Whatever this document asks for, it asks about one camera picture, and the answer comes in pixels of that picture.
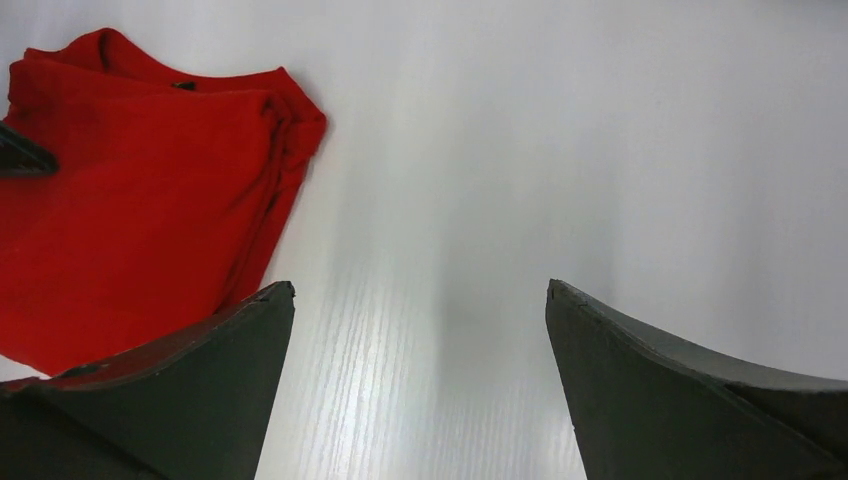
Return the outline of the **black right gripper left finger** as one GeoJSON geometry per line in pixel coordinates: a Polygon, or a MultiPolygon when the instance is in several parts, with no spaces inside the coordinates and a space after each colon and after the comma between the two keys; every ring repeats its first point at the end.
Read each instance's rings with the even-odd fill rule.
{"type": "Polygon", "coordinates": [[[120,354],[1,385],[5,479],[251,479],[294,319],[295,290],[120,354]]]}

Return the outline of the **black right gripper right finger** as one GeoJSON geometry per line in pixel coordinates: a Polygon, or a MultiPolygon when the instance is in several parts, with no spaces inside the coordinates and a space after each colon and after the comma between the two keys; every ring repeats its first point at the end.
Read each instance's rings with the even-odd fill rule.
{"type": "Polygon", "coordinates": [[[843,479],[847,384],[705,348],[560,280],[545,320],[590,479],[843,479]]]}

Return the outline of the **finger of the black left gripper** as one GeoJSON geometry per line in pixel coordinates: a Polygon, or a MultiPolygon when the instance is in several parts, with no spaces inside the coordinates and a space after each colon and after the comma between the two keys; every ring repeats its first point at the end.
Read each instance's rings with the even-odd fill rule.
{"type": "Polygon", "coordinates": [[[58,171],[58,161],[50,151],[1,123],[2,177],[48,176],[58,171]]]}

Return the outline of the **red t shirt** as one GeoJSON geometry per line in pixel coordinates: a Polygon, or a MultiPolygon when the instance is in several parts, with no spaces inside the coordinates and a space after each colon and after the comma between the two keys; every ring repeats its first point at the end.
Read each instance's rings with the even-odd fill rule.
{"type": "Polygon", "coordinates": [[[56,375],[259,288],[327,129],[286,70],[196,76],[103,28],[9,73],[59,169],[1,182],[3,357],[56,375]]]}

